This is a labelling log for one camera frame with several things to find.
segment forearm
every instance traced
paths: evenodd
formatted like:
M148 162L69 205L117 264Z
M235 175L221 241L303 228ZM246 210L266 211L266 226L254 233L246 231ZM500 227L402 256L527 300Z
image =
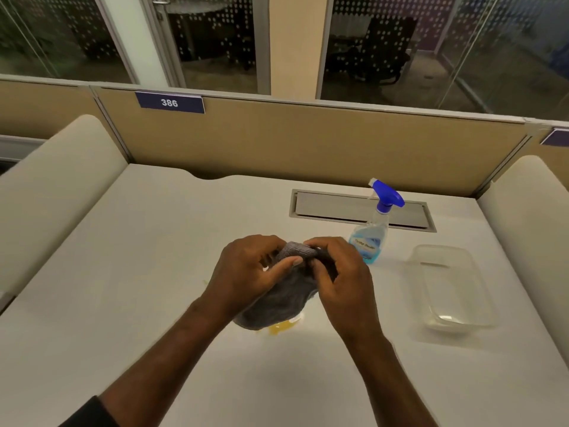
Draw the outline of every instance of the forearm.
M188 375L226 321L207 314L199 299L136 363L101 394L121 427L160 424Z
M436 427L403 370L393 346L379 332L346 342L361 374L378 425Z

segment clear plastic container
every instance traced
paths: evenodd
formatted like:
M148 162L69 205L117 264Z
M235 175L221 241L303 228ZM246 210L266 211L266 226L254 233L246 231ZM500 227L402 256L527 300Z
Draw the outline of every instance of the clear plastic container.
M497 325L496 309L468 251L418 245L408 267L415 306L427 327L469 332Z

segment hand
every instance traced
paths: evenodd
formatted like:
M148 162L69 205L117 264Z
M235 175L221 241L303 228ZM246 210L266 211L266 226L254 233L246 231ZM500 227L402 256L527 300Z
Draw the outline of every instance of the hand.
M382 336L372 275L356 248L340 237L312 238L304 243L326 249L336 264L338 277L332 282L326 267L317 259L311 261L320 300L340 337L348 343Z
M275 235L251 235L229 243L221 252L212 278L199 299L202 307L229 323L294 265L302 263L300 256L291 256L263 270L285 244Z

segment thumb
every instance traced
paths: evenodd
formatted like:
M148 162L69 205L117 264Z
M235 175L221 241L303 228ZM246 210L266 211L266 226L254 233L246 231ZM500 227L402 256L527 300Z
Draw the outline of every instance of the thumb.
M265 279L270 282L271 287L280 279L286 276L294 265L301 264L303 259L300 256L290 256L279 261L265 272Z
M326 297L334 290L328 271L324 264L322 264L318 259L313 259L310 264L312 265L314 278L317 280L318 292L320 293L320 296L324 295Z

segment spray bottle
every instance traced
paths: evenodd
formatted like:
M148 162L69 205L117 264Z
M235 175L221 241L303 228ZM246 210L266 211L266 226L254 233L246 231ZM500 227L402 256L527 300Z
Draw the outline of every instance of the spray bottle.
M380 255L388 234L391 206L403 207L405 201L399 193L380 180L372 178L369 185L380 198L377 210L373 211L369 222L354 230L349 243L357 249L366 264L373 264Z

